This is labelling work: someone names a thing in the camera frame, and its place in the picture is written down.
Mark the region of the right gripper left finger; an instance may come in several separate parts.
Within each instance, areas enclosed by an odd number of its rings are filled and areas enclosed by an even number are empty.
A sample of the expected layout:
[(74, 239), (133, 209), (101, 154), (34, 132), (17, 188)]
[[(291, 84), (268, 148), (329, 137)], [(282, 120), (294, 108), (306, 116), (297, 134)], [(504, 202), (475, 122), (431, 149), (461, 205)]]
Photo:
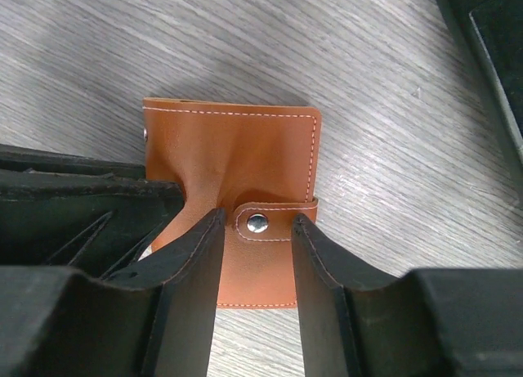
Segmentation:
[(226, 214), (99, 280), (68, 267), (1, 270), (4, 376), (204, 376)]

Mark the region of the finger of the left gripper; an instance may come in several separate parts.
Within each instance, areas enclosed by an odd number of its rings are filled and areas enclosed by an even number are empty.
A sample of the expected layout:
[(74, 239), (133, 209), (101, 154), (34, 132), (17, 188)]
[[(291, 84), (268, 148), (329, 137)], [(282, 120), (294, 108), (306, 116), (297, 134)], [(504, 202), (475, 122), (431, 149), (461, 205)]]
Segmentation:
[(1, 264), (108, 277), (139, 260), (184, 206), (138, 164), (1, 146)]

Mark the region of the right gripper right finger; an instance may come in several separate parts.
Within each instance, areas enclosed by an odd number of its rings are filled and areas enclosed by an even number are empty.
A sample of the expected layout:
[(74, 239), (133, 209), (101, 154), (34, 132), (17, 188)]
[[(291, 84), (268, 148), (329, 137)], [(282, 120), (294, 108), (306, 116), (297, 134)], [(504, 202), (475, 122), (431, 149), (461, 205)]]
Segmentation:
[(308, 376), (519, 376), (522, 272), (418, 268), (391, 276), (293, 221)]

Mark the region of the brown leather card holder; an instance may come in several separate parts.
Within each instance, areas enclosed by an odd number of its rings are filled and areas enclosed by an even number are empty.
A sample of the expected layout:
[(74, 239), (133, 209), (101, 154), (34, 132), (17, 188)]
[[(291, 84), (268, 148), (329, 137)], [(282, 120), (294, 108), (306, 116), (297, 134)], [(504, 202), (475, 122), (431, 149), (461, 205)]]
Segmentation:
[(185, 200), (153, 251), (222, 208), (218, 306), (296, 307), (292, 224), (317, 215), (320, 111), (147, 97), (143, 114), (146, 176), (178, 184)]

